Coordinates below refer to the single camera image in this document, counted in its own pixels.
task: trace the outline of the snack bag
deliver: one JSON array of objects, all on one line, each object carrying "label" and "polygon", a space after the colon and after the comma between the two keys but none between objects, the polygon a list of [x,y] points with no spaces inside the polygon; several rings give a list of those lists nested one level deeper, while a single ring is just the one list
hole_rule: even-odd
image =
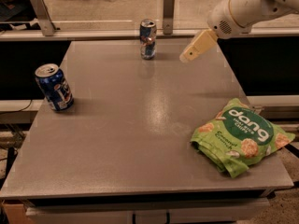
[{"label": "snack bag", "polygon": [[237,177],[294,138],[235,98],[216,118],[196,129],[191,142],[220,172]]}]

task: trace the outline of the beige floor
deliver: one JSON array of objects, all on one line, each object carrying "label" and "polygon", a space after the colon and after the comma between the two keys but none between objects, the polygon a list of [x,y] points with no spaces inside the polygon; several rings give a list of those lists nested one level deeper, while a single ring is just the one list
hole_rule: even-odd
[{"label": "beige floor", "polygon": [[[175,29],[206,28],[206,17],[220,0],[176,0]],[[144,18],[153,18],[162,27],[163,0],[45,0],[52,20],[62,30],[136,29]],[[293,15],[259,26],[281,26],[299,23]],[[282,149],[283,160],[293,181],[299,180],[299,160]],[[252,220],[239,224],[299,223],[299,189],[276,191],[271,206]]]}]

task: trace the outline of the soda can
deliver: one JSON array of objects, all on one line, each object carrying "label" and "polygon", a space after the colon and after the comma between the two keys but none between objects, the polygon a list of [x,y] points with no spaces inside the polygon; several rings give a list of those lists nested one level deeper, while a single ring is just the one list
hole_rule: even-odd
[{"label": "soda can", "polygon": [[50,108],[65,110],[74,103],[72,92],[57,64],[47,63],[36,69],[36,83],[43,91]]},{"label": "soda can", "polygon": [[149,60],[155,56],[156,53],[156,35],[157,26],[155,21],[151,19],[144,19],[140,23],[140,51],[141,57]]}]

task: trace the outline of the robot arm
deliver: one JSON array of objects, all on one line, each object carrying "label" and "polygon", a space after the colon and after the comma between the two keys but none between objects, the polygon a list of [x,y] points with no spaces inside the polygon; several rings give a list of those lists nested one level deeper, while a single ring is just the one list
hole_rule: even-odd
[{"label": "robot arm", "polygon": [[[299,0],[222,0],[209,14],[207,24],[210,29],[197,35],[180,59],[189,62],[212,48],[217,38],[228,39],[249,33],[252,25],[259,21],[270,21],[298,10]],[[208,43],[206,39],[202,41],[206,33],[211,37]]]}]

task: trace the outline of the drawer handle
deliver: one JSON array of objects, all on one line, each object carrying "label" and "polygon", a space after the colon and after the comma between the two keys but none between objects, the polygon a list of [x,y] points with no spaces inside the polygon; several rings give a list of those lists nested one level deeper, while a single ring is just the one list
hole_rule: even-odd
[{"label": "drawer handle", "polygon": [[[136,214],[132,214],[132,224],[136,224]],[[165,224],[170,224],[170,213],[166,213],[166,223]]]}]

